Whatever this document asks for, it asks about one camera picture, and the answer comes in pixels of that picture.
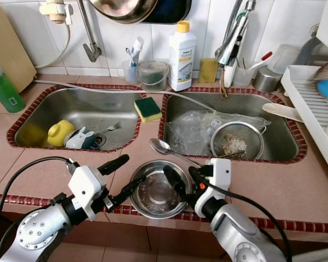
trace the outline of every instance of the metal canister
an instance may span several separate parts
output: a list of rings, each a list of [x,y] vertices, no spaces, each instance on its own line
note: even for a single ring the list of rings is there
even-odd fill
[[[281,74],[274,73],[264,66],[257,72],[253,86],[261,92],[274,92],[277,90],[281,78]]]

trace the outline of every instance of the dish rack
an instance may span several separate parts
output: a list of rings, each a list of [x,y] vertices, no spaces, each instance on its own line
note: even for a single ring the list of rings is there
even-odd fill
[[[309,81],[318,69],[309,65],[290,65],[281,83],[328,164],[328,136],[325,133],[328,100],[317,92],[315,83]]]

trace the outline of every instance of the plastic bag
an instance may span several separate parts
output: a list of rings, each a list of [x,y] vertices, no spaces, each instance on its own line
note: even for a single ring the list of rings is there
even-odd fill
[[[226,114],[211,111],[188,111],[166,124],[168,143],[172,150],[181,154],[212,156],[210,140],[223,124],[242,121],[258,128],[268,126],[270,121],[262,117]]]

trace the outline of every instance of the white pipe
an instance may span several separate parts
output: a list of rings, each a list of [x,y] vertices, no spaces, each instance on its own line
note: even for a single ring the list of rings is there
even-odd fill
[[[66,86],[66,87],[71,87],[71,88],[78,88],[81,90],[85,90],[85,91],[91,91],[91,92],[97,92],[97,93],[150,93],[150,94],[169,94],[171,96],[177,96],[177,97],[181,97],[184,99],[187,99],[197,105],[200,105],[208,110],[210,110],[211,112],[216,112],[215,109],[211,108],[210,106],[204,105],[203,103],[194,100],[190,97],[184,96],[182,94],[178,94],[178,93],[174,93],[174,92],[169,92],[169,91],[160,91],[160,92],[147,92],[144,90],[101,90],[101,89],[92,89],[92,88],[86,88],[86,87],[82,87],[82,86],[76,86],[76,85],[72,85],[72,84],[67,84],[67,83],[62,83],[62,82],[54,82],[54,81],[45,81],[45,80],[34,80],[34,83],[38,83],[38,84],[50,84],[50,85],[60,85],[60,86]]]
[[[67,25],[67,24],[65,24],[65,26],[66,26],[65,28],[66,28],[66,31],[67,31],[67,37],[66,37],[65,45],[64,45],[62,51],[61,51],[61,52],[59,53],[59,55],[58,55],[56,58],[54,58],[52,61],[50,61],[50,62],[48,62],[48,63],[45,63],[45,64],[35,65],[34,67],[35,67],[36,69],[43,68],[43,67],[47,67],[47,66],[49,66],[49,65],[51,65],[51,64],[53,64],[53,63],[55,63],[58,59],[61,58],[61,56],[63,55],[63,53],[64,53],[65,50],[67,49],[67,46],[68,46],[69,41],[70,41],[70,39],[71,39],[71,28],[70,28],[69,25]]]

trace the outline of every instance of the red tile trim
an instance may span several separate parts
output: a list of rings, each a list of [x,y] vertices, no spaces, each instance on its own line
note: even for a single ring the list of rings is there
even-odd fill
[[[82,86],[82,87],[87,87],[90,89],[107,89],[107,90],[136,90],[140,91],[142,90],[141,88],[137,86],[126,86],[126,85],[121,85],[121,86],[116,86],[116,85],[94,85],[94,84],[75,84],[77,86]],[[28,147],[28,146],[21,146],[16,143],[15,141],[15,134],[18,131],[18,129],[23,125],[23,123],[27,120],[27,118],[32,114],[32,112],[37,108],[37,106],[44,100],[44,98],[49,95],[50,93],[53,93],[56,90],[60,90],[66,88],[64,86],[53,86],[50,88],[47,88],[45,91],[43,91],[38,98],[29,106],[29,108],[21,115],[21,117],[10,127],[10,129],[6,133],[6,139],[7,142],[10,144],[11,147],[23,147],[23,148],[38,148],[41,149],[41,147]],[[147,97],[145,93],[141,93],[142,98]],[[139,134],[139,129],[140,129],[140,124],[141,124],[141,119],[137,119],[136,127],[135,127],[135,132],[132,137],[132,139],[124,146],[112,149],[112,150],[82,150],[82,151],[88,151],[88,152],[100,152],[100,153],[111,153],[115,152],[117,150],[123,149],[124,147],[128,146],[132,142],[137,139],[138,134]],[[47,150],[69,150],[69,151],[80,151],[76,149],[68,149],[68,148],[49,148],[45,147],[43,149]]]
[[[50,199],[41,199],[28,196],[7,195],[5,203],[27,205],[27,206],[45,206],[49,204]],[[142,216],[133,206],[121,205],[114,211],[114,214],[120,215],[133,215]],[[202,222],[209,223],[208,219],[200,218],[194,211],[183,211],[180,214],[170,218],[181,221]],[[249,217],[249,219],[255,223],[259,228],[264,229],[276,229],[271,220],[259,217]],[[300,231],[300,232],[313,232],[313,233],[328,233],[328,223],[313,223],[302,221],[289,221],[289,220],[277,220],[284,230],[287,231]]]
[[[191,87],[184,92],[204,92],[204,93],[219,93],[218,88],[208,88],[208,87]],[[229,88],[228,92],[230,94],[257,94],[258,96],[262,96],[265,98],[268,98],[274,103],[278,103],[281,105],[285,105],[284,102],[277,97],[275,94],[272,93],[263,93],[260,91],[257,91],[255,89],[249,89],[249,88]],[[169,95],[165,94],[163,96],[163,103],[162,103],[162,118],[160,119],[160,124],[159,124],[159,131],[158,131],[158,138],[159,139],[164,139],[164,129],[165,129],[165,118],[166,118],[166,107],[167,107],[167,101],[168,101]],[[307,154],[307,145],[305,142],[305,139],[303,138],[300,130],[298,129],[295,121],[293,120],[286,120],[286,123],[295,139],[297,142],[297,145],[299,147],[299,152],[298,154],[290,160],[284,161],[284,162],[279,162],[279,161],[270,161],[270,160],[263,160],[263,159],[231,159],[232,161],[244,161],[244,162],[256,162],[256,163],[272,163],[272,164],[294,164],[296,162],[301,161]],[[186,157],[190,158],[202,158],[202,159],[208,159],[209,157],[204,157],[204,156],[192,156],[192,155],[185,155]]]

